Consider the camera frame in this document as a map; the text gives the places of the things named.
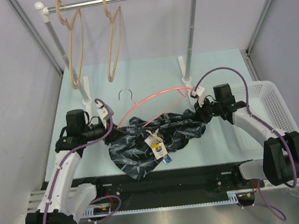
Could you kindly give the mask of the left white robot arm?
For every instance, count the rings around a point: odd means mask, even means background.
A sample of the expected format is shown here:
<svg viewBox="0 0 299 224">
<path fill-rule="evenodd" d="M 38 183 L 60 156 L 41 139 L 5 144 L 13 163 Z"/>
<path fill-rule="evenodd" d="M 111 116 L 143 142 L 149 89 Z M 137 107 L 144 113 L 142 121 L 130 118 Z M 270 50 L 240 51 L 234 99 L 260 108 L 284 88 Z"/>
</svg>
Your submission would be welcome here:
<svg viewBox="0 0 299 224">
<path fill-rule="evenodd" d="M 104 199 L 105 189 L 90 183 L 80 184 L 69 196 L 85 148 L 104 140 L 113 130 L 113 111 L 100 99 L 96 103 L 98 123 L 94 125 L 82 109 L 67 112 L 66 126 L 55 143 L 52 177 L 37 210 L 26 215 L 26 224 L 79 224 L 88 205 Z"/>
</svg>

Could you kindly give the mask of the dark patterned shorts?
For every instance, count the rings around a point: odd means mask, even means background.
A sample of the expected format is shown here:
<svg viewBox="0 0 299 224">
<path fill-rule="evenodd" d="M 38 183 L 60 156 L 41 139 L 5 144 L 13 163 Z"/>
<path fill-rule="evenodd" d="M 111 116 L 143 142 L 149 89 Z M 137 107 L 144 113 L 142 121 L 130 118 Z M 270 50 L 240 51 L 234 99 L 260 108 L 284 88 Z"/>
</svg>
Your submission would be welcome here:
<svg viewBox="0 0 299 224">
<path fill-rule="evenodd" d="M 181 150 L 205 131 L 206 124 L 189 109 L 182 114 L 164 113 L 150 123 L 132 117 L 127 126 L 111 132 L 109 156 L 122 172 L 140 181 L 169 153 Z"/>
</svg>

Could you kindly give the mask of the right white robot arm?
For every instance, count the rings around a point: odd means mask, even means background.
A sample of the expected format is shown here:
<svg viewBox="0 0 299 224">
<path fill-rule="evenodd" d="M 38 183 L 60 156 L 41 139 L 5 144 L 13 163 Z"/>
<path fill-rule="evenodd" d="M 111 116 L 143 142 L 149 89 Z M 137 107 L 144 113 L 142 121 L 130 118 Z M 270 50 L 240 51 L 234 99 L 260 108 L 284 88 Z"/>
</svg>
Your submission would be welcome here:
<svg viewBox="0 0 299 224">
<path fill-rule="evenodd" d="M 207 124 L 212 118 L 220 117 L 248 133 L 263 148 L 262 159 L 235 166 L 233 184 L 240 189 L 255 179 L 266 179 L 274 186 L 295 182 L 299 178 L 299 132 L 270 126 L 249 111 L 248 103 L 235 99 L 229 84 L 215 86 L 213 91 L 213 101 L 208 99 L 203 87 L 191 92 L 198 119 Z"/>
</svg>

